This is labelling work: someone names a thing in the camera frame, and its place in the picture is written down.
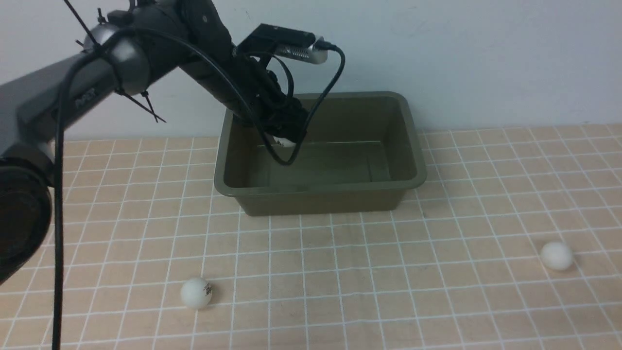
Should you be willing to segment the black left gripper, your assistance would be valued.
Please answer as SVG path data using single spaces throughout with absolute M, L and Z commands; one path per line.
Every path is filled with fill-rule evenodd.
M 259 58 L 235 53 L 233 80 L 239 95 L 233 95 L 233 108 L 243 123 L 259 124 L 271 137 L 287 138 L 301 142 L 306 135 L 304 122 L 308 111 L 294 97 L 294 78 L 280 58 L 273 56 L 286 75 L 286 91 L 283 91 L 273 71 L 262 67 Z

